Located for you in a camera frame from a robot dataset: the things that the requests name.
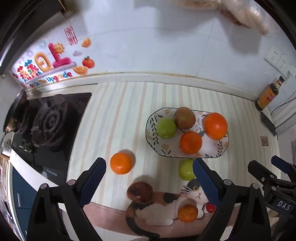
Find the red cherry tomato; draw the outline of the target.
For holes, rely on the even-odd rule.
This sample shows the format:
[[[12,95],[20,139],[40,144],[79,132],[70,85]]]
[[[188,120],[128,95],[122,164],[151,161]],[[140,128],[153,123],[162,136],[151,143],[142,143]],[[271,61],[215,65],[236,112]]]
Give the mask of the red cherry tomato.
[[[214,213],[216,211],[216,206],[210,203],[206,204],[206,211],[208,213]]]

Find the dark orange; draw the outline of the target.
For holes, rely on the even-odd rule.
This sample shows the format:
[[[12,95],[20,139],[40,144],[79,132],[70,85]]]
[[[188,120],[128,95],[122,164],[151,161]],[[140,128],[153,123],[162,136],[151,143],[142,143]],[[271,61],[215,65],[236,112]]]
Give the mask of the dark orange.
[[[186,204],[178,210],[178,219],[182,222],[193,222],[197,219],[198,209],[192,204]]]

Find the green apple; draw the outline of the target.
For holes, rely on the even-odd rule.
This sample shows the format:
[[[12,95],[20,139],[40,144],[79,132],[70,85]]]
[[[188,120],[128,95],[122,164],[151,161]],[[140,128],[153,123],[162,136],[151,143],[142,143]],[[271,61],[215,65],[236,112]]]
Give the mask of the green apple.
[[[161,138],[171,138],[177,126],[172,118],[162,118],[157,125],[157,133]]]
[[[191,181],[196,178],[193,172],[194,159],[186,159],[179,164],[179,177],[184,181]]]

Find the large orange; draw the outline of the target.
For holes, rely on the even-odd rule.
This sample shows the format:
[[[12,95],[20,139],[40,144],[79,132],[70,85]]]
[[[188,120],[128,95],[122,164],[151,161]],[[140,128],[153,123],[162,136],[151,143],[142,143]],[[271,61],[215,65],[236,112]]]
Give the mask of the large orange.
[[[219,113],[210,113],[203,119],[205,134],[213,140],[221,140],[228,132],[228,124],[224,116]]]

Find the dark red apple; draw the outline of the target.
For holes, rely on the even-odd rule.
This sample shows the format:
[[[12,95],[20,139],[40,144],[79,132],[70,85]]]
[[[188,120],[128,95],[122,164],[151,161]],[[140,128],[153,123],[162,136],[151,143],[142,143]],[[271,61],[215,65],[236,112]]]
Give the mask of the dark red apple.
[[[145,182],[136,182],[131,184],[127,191],[127,197],[133,202],[140,204],[148,204],[152,200],[153,188]]]

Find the small orange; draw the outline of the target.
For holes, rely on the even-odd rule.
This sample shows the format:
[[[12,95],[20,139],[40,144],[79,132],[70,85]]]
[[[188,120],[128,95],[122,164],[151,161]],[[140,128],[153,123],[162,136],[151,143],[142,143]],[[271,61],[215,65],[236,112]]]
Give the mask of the small orange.
[[[186,132],[181,136],[179,144],[183,153],[196,154],[202,147],[202,138],[196,132]]]

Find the brownish yellow-red apple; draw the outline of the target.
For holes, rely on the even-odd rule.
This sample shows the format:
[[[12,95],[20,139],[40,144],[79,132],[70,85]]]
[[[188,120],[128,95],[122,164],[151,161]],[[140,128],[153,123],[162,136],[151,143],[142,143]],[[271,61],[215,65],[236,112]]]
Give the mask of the brownish yellow-red apple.
[[[196,117],[191,109],[182,106],[176,110],[174,122],[178,128],[190,129],[194,126]]]

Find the blue kitchen cabinet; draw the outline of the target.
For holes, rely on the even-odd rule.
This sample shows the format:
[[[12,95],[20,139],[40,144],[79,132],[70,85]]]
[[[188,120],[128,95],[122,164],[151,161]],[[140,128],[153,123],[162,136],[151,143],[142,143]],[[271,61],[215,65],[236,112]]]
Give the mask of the blue kitchen cabinet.
[[[24,239],[27,240],[30,214],[37,192],[15,168],[13,168],[12,177],[16,216]]]

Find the black phone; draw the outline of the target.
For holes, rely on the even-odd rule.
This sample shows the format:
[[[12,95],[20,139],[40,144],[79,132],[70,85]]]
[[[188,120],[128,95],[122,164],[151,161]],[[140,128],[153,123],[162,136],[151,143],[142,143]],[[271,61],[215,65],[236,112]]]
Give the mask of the black phone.
[[[263,112],[260,113],[260,121],[272,133],[274,137],[277,135],[275,125]]]

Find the soy sauce bottle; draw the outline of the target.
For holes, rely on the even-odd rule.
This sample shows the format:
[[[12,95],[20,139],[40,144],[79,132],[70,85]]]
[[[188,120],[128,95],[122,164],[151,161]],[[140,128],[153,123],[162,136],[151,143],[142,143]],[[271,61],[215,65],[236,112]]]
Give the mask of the soy sauce bottle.
[[[284,81],[284,78],[280,76],[275,82],[267,85],[255,101],[255,107],[258,111],[263,111],[276,98]]]

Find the floral oval ceramic plate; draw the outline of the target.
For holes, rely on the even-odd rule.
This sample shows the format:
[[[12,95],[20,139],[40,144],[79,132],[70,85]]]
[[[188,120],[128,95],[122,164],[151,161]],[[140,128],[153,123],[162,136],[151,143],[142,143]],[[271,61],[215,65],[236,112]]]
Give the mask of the floral oval ceramic plate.
[[[180,129],[177,128],[175,134],[171,138],[162,138],[157,132],[157,125],[163,118],[173,118],[176,108],[161,108],[152,113],[146,123],[145,138],[149,146],[159,155],[170,158],[218,158],[224,154],[229,144],[229,134],[226,134],[220,140],[209,138],[203,128],[203,119],[209,112],[201,110],[192,110],[195,114],[196,122],[192,128]],[[180,138],[183,133],[188,131],[198,133],[202,138],[201,149],[196,154],[186,154],[180,149]]]

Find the black gas stove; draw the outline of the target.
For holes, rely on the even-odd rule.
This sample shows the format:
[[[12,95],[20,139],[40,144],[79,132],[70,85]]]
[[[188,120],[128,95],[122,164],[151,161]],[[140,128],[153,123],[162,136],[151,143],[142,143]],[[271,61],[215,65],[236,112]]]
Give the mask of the black gas stove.
[[[57,94],[29,100],[12,149],[57,185],[66,182],[76,133],[91,93]]]

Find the black frying pan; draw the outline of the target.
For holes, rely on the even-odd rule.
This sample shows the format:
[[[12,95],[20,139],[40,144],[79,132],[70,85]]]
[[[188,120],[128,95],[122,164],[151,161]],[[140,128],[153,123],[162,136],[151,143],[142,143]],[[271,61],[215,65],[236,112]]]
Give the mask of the black frying pan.
[[[27,93],[22,89],[16,96],[16,99],[11,104],[11,107],[6,115],[4,121],[3,132],[10,133],[14,132],[18,127],[19,122],[23,118],[23,114],[28,105]]]

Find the plastic bag with eggs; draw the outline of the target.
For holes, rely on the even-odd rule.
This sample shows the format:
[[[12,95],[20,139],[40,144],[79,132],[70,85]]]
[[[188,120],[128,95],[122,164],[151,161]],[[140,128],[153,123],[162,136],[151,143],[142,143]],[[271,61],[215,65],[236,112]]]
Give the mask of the plastic bag with eggs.
[[[220,11],[234,23],[255,29],[261,35],[270,32],[267,14],[255,1],[220,1]]]

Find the black range hood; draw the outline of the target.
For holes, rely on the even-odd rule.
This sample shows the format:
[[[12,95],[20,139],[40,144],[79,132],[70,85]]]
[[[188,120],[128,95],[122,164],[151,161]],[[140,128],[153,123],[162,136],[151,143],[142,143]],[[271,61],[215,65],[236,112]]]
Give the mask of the black range hood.
[[[74,13],[74,1],[1,1],[1,78],[32,42]]]

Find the white wall socket strip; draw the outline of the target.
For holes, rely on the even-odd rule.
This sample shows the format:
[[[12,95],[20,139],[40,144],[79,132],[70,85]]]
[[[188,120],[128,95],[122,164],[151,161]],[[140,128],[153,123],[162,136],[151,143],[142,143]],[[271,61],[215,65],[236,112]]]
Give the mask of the white wall socket strip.
[[[283,77],[295,78],[295,67],[288,61],[288,59],[276,48],[271,45],[264,60],[275,68]]]

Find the colourful wall sticker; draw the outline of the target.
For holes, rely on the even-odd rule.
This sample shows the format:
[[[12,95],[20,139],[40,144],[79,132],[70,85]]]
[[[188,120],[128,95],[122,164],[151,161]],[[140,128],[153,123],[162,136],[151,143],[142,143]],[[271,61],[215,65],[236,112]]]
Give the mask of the colourful wall sticker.
[[[29,91],[88,75],[95,68],[94,41],[78,28],[55,28],[31,44],[9,73]]]

